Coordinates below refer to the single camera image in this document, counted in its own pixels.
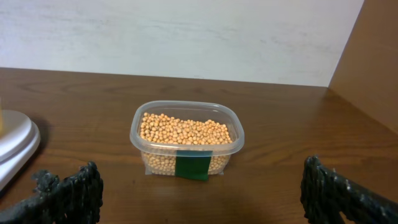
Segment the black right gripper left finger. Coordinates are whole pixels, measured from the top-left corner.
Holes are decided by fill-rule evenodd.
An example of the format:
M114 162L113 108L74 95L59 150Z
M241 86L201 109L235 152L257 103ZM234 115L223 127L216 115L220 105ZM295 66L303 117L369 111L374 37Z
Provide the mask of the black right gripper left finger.
M1 211L1 223L98 223L104 183L96 164L61 180L47 170L36 172L35 195Z

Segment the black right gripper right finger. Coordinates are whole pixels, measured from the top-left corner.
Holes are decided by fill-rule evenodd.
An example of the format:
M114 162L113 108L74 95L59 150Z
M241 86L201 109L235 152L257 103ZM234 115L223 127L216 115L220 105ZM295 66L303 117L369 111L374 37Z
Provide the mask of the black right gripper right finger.
M397 203L325 167L317 156L305 159L300 202L309 223L397 223Z

